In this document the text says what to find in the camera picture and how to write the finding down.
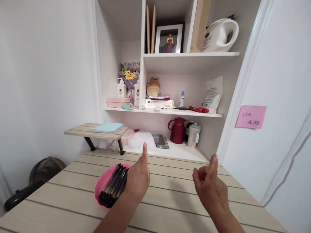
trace black shelf bracket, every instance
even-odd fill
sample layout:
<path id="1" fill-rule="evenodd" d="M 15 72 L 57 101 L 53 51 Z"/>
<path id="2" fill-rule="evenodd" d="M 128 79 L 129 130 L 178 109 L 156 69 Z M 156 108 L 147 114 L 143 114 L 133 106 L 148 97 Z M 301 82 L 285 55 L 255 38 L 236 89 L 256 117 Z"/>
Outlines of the black shelf bracket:
<path id="1" fill-rule="evenodd" d="M 95 151 L 97 147 L 94 146 L 92 140 L 89 137 L 84 137 L 85 141 L 87 142 L 88 146 L 91 148 L 91 151 Z"/>
<path id="2" fill-rule="evenodd" d="M 124 155 L 125 151 L 123 150 L 121 138 L 118 140 L 118 143 L 119 143 L 119 147 L 120 147 L 120 155 Z"/>

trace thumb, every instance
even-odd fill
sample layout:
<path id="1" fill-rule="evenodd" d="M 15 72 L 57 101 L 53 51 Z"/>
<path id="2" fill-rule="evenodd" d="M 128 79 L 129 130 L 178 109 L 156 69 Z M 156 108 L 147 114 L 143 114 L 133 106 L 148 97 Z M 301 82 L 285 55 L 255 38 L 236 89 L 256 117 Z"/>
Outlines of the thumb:
<path id="1" fill-rule="evenodd" d="M 200 188 L 201 187 L 201 181 L 200 181 L 200 177 L 199 177 L 199 171 L 196 168 L 194 168 L 194 170 L 193 170 L 192 177 L 193 177 L 195 189 Z"/>
<path id="2" fill-rule="evenodd" d="M 145 142 L 143 145 L 142 164 L 145 164 L 146 166 L 148 166 L 148 148 Z"/>
<path id="3" fill-rule="evenodd" d="M 218 168 L 218 157 L 217 154 L 213 154 L 210 165 L 208 166 L 207 178 L 211 178 L 213 176 L 217 176 L 217 168 Z"/>

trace white shelving unit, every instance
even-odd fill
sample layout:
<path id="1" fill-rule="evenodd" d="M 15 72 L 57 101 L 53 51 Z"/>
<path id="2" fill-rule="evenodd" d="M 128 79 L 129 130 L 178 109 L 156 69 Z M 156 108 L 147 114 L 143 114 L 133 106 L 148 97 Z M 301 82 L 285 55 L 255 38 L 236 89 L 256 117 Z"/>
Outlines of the white shelving unit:
<path id="1" fill-rule="evenodd" d="M 148 154 L 178 159 L 197 160 L 202 162 L 208 161 L 198 148 L 190 148 L 185 142 L 183 144 L 175 144 L 169 140 L 169 137 L 167 137 L 167 143 L 170 149 L 157 148 L 155 151 L 148 151 Z M 128 145 L 124 146 L 123 149 L 127 153 L 141 153 L 141 150 L 130 148 Z"/>
<path id="2" fill-rule="evenodd" d="M 239 55 L 239 52 L 152 53 L 144 54 L 143 59 L 148 73 L 202 75 L 211 68 L 224 66 Z"/>
<path id="3" fill-rule="evenodd" d="M 234 14 L 239 24 L 238 38 L 226 53 L 189 53 L 198 1 L 131 0 L 129 3 L 127 0 L 95 0 L 103 120 L 124 123 L 132 129 L 157 130 L 165 136 L 170 135 L 168 122 L 177 116 L 195 120 L 202 126 L 197 148 L 170 142 L 171 149 L 159 149 L 157 155 L 174 157 L 178 154 L 180 158 L 194 159 L 193 154 L 209 158 L 217 151 L 261 0 L 211 0 L 208 25 Z M 183 53 L 146 53 L 147 5 L 150 22 L 156 6 L 156 27 L 185 23 Z M 141 99 L 135 110 L 108 108 L 106 105 L 106 98 L 116 97 L 117 71 L 123 62 L 140 62 Z M 169 94 L 175 105 L 184 91 L 185 106 L 188 107 L 201 106 L 206 81 L 219 76 L 223 76 L 223 95 L 217 114 L 178 109 L 155 112 L 143 108 L 146 86 L 151 77 L 160 78 L 160 92 Z"/>
<path id="4" fill-rule="evenodd" d="M 152 108 L 141 110 L 141 109 L 123 109 L 123 108 L 112 108 L 107 107 L 105 110 L 109 111 L 122 111 L 122 112 L 137 112 L 137 113 L 155 113 L 155 114 L 170 114 L 180 116 L 194 116 L 194 117 L 223 117 L 221 114 L 210 114 L 210 113 L 198 113 L 192 110 L 179 110 L 179 109 L 162 109 L 161 111 L 155 111 Z"/>

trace lotion bottle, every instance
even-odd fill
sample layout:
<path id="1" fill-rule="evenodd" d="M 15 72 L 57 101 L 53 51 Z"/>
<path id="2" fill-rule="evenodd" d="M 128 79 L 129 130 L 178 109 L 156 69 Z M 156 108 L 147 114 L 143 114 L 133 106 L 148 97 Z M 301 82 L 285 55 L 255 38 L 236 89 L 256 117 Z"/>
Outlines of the lotion bottle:
<path id="1" fill-rule="evenodd" d="M 126 85 L 122 78 L 120 79 L 120 83 L 117 84 L 117 98 L 126 98 Z"/>
<path id="2" fill-rule="evenodd" d="M 137 83 L 134 85 L 135 89 L 135 96 L 134 96 L 134 106 L 138 107 L 139 106 L 139 88 L 140 88 L 140 79 L 137 80 Z"/>
<path id="3" fill-rule="evenodd" d="M 184 107 L 184 103 L 185 103 L 185 91 L 182 91 L 178 107 Z"/>

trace plush bear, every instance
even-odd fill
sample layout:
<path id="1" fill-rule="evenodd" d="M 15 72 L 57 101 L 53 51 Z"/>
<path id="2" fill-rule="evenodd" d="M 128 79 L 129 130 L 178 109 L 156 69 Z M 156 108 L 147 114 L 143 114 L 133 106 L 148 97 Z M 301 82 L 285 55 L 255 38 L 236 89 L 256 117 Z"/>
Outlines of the plush bear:
<path id="1" fill-rule="evenodd" d="M 160 90 L 159 78 L 151 77 L 150 82 L 147 84 L 147 94 L 148 96 L 157 97 Z"/>
<path id="2" fill-rule="evenodd" d="M 147 84 L 149 86 L 158 86 L 160 88 L 159 78 L 151 77 L 150 82 Z"/>

